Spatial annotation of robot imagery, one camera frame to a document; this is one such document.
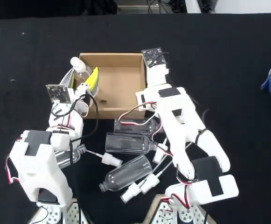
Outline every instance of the plastic bottle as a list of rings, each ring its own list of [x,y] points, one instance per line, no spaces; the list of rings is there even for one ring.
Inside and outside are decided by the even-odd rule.
[[[112,165],[115,167],[119,167],[122,164],[122,160],[117,159],[116,157],[113,157],[109,153],[104,153],[103,155],[92,152],[88,149],[86,149],[85,145],[79,145],[76,149],[73,150],[73,163],[76,163],[79,161],[81,154],[83,153],[91,153],[98,157],[100,157],[102,160],[101,162],[106,165]],[[56,161],[60,169],[63,169],[70,165],[70,151],[59,151],[55,152]]]
[[[92,69],[78,57],[71,58],[70,63],[75,70],[74,79],[79,83],[84,83],[91,75]]]
[[[121,119],[121,122],[136,122],[144,123],[147,119]],[[154,119],[151,119],[145,125],[122,125],[115,119],[113,132],[115,133],[130,133],[130,134],[144,134],[151,136],[158,128],[158,124]]]
[[[147,136],[142,134],[107,133],[105,151],[108,153],[146,154],[156,150]]]
[[[118,191],[151,172],[152,167],[149,160],[144,155],[140,155],[109,172],[99,187],[102,192]]]
[[[79,161],[81,154],[85,153],[85,147],[77,147],[73,150],[73,163]],[[56,161],[60,169],[70,166],[70,151],[55,152]]]

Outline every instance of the white plastic part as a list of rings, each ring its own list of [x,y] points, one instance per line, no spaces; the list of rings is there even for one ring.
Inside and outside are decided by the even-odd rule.
[[[65,151],[69,148],[70,136],[63,133],[52,133],[50,137],[50,144],[53,146],[53,150]]]
[[[194,182],[189,185],[186,190],[189,204],[207,204],[238,196],[239,190],[232,175],[220,176],[219,182],[222,187],[223,194],[217,196],[212,196],[208,181],[206,180]],[[170,197],[172,193],[175,193],[184,201],[184,189],[185,187],[183,183],[174,184],[166,189],[165,195]]]
[[[159,98],[156,112],[161,119],[164,131],[171,143],[170,151],[174,155],[174,165],[178,165],[180,172],[192,180],[195,176],[195,170],[184,148],[186,142],[195,142],[199,131],[204,130],[206,127],[196,113],[195,105],[184,88],[178,87],[177,90],[180,93],[179,95]],[[181,118],[178,120],[172,111],[179,109],[182,111]],[[229,159],[210,131],[205,131],[200,135],[197,145],[209,156],[216,156],[223,172],[229,170]]]
[[[137,104],[143,104],[142,95],[144,96],[145,102],[157,102],[160,98],[158,93],[159,90],[168,89],[172,86],[170,84],[156,85],[149,88],[145,88],[143,91],[139,91],[135,93]],[[154,111],[151,105],[146,105],[146,107],[140,106],[139,111],[150,110]]]
[[[47,208],[48,216],[46,217],[48,224],[58,224],[62,218],[62,210],[55,206],[49,206]]]
[[[197,0],[185,0],[185,4],[188,13],[201,13]]]
[[[227,198],[236,197],[239,190],[232,175],[219,177],[219,182],[223,190],[222,195],[212,196],[208,181],[199,181],[187,187],[187,195],[192,204],[207,204]]]
[[[124,203],[127,203],[130,201],[133,197],[137,196],[140,193],[139,185],[137,185],[135,182],[131,184],[127,191],[125,191],[124,194],[121,195],[121,199]]]
[[[85,63],[83,63],[83,61],[80,60],[78,57],[71,58],[70,63],[73,66],[75,71],[79,73],[86,72]]]
[[[165,76],[168,74],[166,64],[154,65],[149,68],[146,67],[146,80],[148,87],[165,84],[167,82]]]
[[[151,188],[155,187],[160,180],[155,174],[150,174],[146,181],[140,186],[140,190],[143,194],[147,193]]]
[[[72,200],[72,190],[67,179],[57,165],[52,145],[40,144],[35,156],[25,155],[27,142],[16,141],[10,159],[18,172],[22,188],[32,202],[37,202],[39,189],[47,189],[57,197],[59,205],[67,207]]]
[[[69,111],[71,105],[66,104],[58,104],[57,106],[53,106],[53,111],[56,113],[60,111],[60,114],[64,114]],[[62,125],[63,131],[69,132],[69,136],[71,140],[77,139],[82,136],[83,133],[83,118],[80,114],[73,110],[70,114],[60,117],[56,119],[56,117],[50,114],[49,117],[49,128],[46,130],[47,132],[59,131],[60,126]],[[78,145],[80,145],[80,140],[73,142],[73,149],[75,149]]]
[[[109,153],[104,153],[101,162],[106,165],[112,165],[114,167],[119,167],[119,166],[121,166],[123,161],[114,157],[113,155],[111,155]]]
[[[164,145],[162,143],[159,143],[158,145],[167,151],[168,147],[166,145]],[[165,152],[161,148],[159,148],[159,147],[156,148],[156,152],[153,157],[153,162],[155,162],[157,164],[162,160],[162,158],[165,155]]]
[[[29,133],[29,130],[23,131],[23,133],[20,135],[20,137],[22,138],[22,141],[24,141],[27,138],[28,133]]]

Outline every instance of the metal base plate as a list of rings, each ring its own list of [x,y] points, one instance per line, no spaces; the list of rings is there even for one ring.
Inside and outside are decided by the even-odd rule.
[[[51,222],[54,222],[55,218],[59,219],[60,214],[56,215],[55,212],[50,212],[50,210],[51,210],[50,207],[48,207],[48,206],[44,206],[44,207],[46,209],[48,209],[49,215],[46,217],[47,211],[44,208],[39,208],[37,213],[31,219],[31,221],[29,221],[29,224],[32,224],[33,222],[37,222],[39,220],[42,220],[44,217],[46,217],[46,219],[42,220],[41,222],[38,222],[38,224],[50,224]],[[66,219],[66,222],[63,222],[63,219],[61,219],[58,222],[58,224],[79,224],[77,203],[73,203],[71,205],[66,216],[63,218]],[[89,222],[86,220],[82,210],[81,210],[81,224],[89,224]]]
[[[169,210],[167,203],[160,202],[150,224],[204,223],[204,215],[196,205],[192,205],[190,209],[180,207],[178,211],[170,212]]]

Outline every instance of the white wire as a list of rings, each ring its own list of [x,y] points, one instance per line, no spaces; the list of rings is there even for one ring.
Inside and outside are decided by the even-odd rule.
[[[88,114],[89,114],[89,110],[90,110],[90,108],[89,108],[89,105],[88,104],[86,104],[87,105],[87,107],[88,107],[88,110],[87,110],[87,113],[86,113],[86,115],[82,115],[82,114],[80,114],[80,116],[82,117],[82,118],[86,118],[87,116],[88,116]]]
[[[130,109],[129,111],[123,113],[119,118],[118,118],[118,121],[120,124],[123,124],[123,125],[145,125],[147,124],[152,118],[154,118],[156,116],[156,113],[154,113],[147,121],[145,121],[144,123],[136,123],[136,122],[121,122],[120,120],[122,119],[122,117],[126,116],[127,114],[129,114],[131,111],[135,110],[136,108],[140,107],[140,106],[143,106],[143,105],[146,105],[146,104],[156,104],[156,102],[154,101],[149,101],[149,102],[144,102],[140,105],[137,105],[135,107],[133,107],[132,109]]]
[[[154,141],[154,135],[157,134],[161,129],[162,129],[162,123],[160,123],[159,128],[152,134],[152,137],[151,137],[152,141]]]

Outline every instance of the open cardboard box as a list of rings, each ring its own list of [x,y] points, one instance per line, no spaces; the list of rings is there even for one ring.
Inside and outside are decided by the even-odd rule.
[[[98,94],[95,99],[100,119],[115,119],[137,105],[135,93],[144,90],[145,68],[142,54],[81,53],[80,59],[99,68]],[[127,117],[142,119],[144,111],[132,111]],[[95,106],[87,119],[96,117]]]

